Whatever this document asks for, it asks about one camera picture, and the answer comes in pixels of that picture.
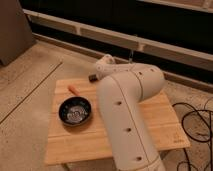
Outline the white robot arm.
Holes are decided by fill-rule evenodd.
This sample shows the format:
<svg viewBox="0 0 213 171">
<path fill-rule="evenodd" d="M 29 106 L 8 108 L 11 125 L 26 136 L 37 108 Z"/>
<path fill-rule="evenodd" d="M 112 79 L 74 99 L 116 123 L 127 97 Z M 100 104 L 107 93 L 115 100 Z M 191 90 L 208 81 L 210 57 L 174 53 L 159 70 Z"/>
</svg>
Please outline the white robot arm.
<svg viewBox="0 0 213 171">
<path fill-rule="evenodd" d="M 165 171 L 147 129 L 139 102 L 163 88 L 163 72 L 154 65 L 117 64 L 107 54 L 95 63 L 97 98 L 116 167 L 120 171 Z"/>
</svg>

